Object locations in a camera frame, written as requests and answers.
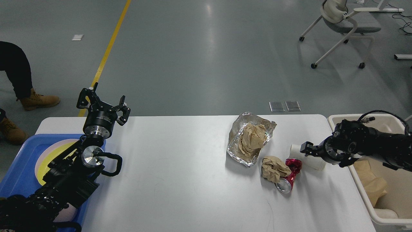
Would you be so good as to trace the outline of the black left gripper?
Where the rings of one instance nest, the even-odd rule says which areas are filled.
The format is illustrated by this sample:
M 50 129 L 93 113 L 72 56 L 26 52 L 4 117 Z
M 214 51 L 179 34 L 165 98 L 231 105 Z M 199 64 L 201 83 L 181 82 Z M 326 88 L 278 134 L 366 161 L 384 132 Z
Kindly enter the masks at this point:
M 76 107 L 88 113 L 83 126 L 84 134 L 95 134 L 107 139 L 112 136 L 115 122 L 120 126 L 125 125 L 131 109 L 125 103 L 126 97 L 123 95 L 119 100 L 119 104 L 111 108 L 111 112 L 103 111 L 103 103 L 96 93 L 97 87 L 98 82 L 92 87 L 83 88 L 79 93 Z

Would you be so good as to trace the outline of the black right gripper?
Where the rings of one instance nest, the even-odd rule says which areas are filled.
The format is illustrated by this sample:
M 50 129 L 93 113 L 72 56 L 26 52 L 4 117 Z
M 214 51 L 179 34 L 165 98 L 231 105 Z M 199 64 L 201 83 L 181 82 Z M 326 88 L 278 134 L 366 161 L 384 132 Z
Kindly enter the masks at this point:
M 357 160 L 362 158 L 361 155 L 346 155 L 342 149 L 346 148 L 346 140 L 329 136 L 318 145 L 310 141 L 301 144 L 300 153 L 305 157 L 320 157 L 329 164 L 339 164 L 339 167 L 348 167 L 353 165 Z

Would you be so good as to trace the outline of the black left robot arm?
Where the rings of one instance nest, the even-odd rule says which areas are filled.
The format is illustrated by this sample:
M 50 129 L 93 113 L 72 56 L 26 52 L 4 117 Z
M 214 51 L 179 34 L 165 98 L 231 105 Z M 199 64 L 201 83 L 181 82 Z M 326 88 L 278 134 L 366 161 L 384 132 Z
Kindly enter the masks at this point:
M 104 152 L 102 146 L 112 136 L 115 123 L 125 125 L 131 111 L 125 96 L 116 106 L 101 101 L 97 86 L 96 82 L 81 90 L 77 108 L 88 111 L 84 134 L 48 163 L 45 184 L 29 197 L 15 194 L 1 200 L 1 230 L 56 232 L 59 228 L 73 228 L 81 232 L 79 223 L 55 219 L 69 205 L 81 207 L 99 187 L 95 181 L 99 175 L 113 177 L 120 173 L 122 157 Z

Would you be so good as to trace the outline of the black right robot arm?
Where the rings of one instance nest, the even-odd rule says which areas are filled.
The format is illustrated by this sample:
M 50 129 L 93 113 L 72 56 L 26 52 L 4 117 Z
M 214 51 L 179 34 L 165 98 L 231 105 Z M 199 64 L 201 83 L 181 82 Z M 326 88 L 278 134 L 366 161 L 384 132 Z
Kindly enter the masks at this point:
M 300 152 L 307 156 L 320 157 L 322 160 L 340 167 L 353 165 L 361 157 L 371 157 L 392 170 L 412 170 L 411 133 L 409 125 L 404 125 L 403 134 L 391 134 L 366 126 L 373 117 L 362 114 L 357 120 L 342 120 L 332 134 L 321 144 L 315 146 L 307 141 L 301 145 Z

